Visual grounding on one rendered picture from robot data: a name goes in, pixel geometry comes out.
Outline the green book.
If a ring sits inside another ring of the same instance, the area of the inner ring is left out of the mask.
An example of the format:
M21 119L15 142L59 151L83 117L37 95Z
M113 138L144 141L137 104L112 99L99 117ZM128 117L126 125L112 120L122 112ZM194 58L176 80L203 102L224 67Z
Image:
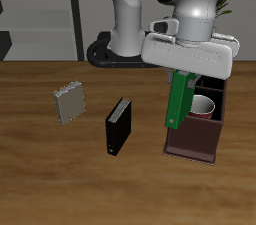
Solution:
M191 110L195 84L188 87L188 82L196 78L194 73L175 70L171 84L165 125L177 129Z

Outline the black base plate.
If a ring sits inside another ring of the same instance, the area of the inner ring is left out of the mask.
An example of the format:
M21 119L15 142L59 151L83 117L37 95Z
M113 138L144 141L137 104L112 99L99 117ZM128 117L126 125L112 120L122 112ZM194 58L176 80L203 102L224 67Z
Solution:
M142 60L141 55L122 57L114 54L107 48L111 38L109 31L98 34L87 49L88 62L98 68L158 68L158 65L149 64Z

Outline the dark brown desk caddy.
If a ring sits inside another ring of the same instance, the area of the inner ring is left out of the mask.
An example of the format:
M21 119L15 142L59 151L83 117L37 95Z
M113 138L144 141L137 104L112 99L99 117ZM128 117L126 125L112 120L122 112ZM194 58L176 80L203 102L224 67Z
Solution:
M227 81L202 76L195 93L210 98L215 110L210 119L187 116L178 129L167 131L164 155L214 165L221 135L226 101Z

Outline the grey shelf unit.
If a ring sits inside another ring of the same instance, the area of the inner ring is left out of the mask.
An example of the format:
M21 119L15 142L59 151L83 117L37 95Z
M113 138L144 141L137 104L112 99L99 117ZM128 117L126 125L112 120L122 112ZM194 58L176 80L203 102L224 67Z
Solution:
M78 0L0 0L0 61L82 61Z

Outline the black book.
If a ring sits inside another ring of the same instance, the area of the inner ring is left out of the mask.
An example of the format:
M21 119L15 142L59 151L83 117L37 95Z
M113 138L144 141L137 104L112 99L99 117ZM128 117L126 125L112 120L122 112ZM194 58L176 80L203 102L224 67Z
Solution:
M105 119L107 153L116 156L131 133L131 101L121 98Z

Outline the red mug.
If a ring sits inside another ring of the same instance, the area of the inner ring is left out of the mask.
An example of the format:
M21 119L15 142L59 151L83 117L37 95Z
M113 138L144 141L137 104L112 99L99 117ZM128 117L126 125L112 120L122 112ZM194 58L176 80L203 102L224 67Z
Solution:
M189 115L210 119L214 110L215 103L210 98L203 95L194 95Z

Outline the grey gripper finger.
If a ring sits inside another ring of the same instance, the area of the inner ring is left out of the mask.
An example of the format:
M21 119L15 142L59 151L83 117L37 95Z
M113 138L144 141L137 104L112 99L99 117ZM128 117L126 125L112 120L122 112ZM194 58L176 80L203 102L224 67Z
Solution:
M199 74L192 73L187 83L189 89L194 89L197 81L201 78Z
M173 81L173 71L171 68L165 68L165 71L167 73L167 76L168 76L168 84L172 84L172 81Z

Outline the grey book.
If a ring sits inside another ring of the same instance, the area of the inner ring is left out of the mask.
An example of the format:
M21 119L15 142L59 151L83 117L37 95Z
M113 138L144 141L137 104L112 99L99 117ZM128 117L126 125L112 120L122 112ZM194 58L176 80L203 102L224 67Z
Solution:
M85 108L83 84L77 80L53 93L58 122L61 125L82 114Z

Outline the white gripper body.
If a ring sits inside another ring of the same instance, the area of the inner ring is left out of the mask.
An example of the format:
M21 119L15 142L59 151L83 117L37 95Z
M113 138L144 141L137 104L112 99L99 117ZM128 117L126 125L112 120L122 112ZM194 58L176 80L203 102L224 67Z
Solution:
M237 39L219 33L213 33L208 42L201 42L198 47L181 46L173 36L149 33L144 40L142 59L146 63L226 80L239 48Z

